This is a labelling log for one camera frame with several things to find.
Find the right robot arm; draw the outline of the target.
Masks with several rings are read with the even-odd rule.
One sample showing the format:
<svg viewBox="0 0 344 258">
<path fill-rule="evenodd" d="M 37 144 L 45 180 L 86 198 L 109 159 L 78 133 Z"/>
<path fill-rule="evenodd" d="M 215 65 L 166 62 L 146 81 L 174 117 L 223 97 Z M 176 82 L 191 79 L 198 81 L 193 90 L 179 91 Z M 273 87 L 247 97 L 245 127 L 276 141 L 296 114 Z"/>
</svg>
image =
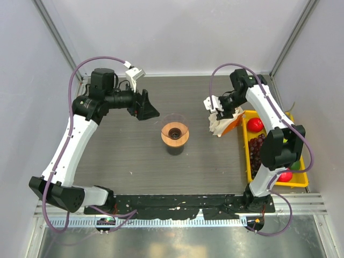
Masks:
<svg viewBox="0 0 344 258">
<path fill-rule="evenodd" d="M 272 187 L 281 174 L 299 161 L 305 144 L 305 128 L 295 125 L 277 105 L 261 75 L 236 69 L 230 74 L 233 86 L 227 96 L 211 96 L 216 118 L 216 135 L 222 135 L 241 115 L 240 106 L 249 102 L 267 133 L 260 150 L 261 165 L 243 194 L 244 208 L 255 212 L 268 204 Z"/>
</svg>

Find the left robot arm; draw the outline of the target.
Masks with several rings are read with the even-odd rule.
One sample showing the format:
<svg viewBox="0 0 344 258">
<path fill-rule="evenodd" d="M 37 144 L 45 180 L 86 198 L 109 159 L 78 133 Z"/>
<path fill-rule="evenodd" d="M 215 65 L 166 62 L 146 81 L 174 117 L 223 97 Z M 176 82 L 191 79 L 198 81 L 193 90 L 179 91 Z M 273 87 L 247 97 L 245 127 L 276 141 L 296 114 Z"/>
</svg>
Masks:
<svg viewBox="0 0 344 258">
<path fill-rule="evenodd" d="M 137 90 L 137 79 L 145 72 L 131 67 L 125 75 L 127 86 L 121 90 L 114 70 L 97 68 L 91 73 L 87 94 L 73 100 L 66 132 L 50 164 L 40 177 L 33 176 L 29 181 L 30 189 L 42 202 L 70 213 L 91 205 L 104 214 L 114 210 L 112 190 L 75 186 L 74 177 L 87 143 L 111 109 L 125 109 L 137 120 L 160 115 L 150 103 L 148 91 Z"/>
</svg>

